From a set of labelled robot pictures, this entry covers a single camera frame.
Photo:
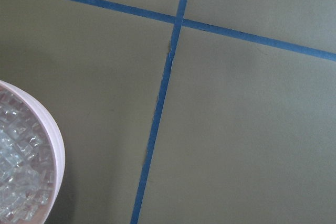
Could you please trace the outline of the pink bowl of ice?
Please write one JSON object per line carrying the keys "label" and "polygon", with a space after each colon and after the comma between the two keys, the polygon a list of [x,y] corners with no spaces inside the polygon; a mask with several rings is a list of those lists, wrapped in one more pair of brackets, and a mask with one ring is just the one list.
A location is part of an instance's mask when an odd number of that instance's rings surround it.
{"label": "pink bowl of ice", "polygon": [[54,118],[30,94],[1,81],[1,223],[45,223],[64,171]]}

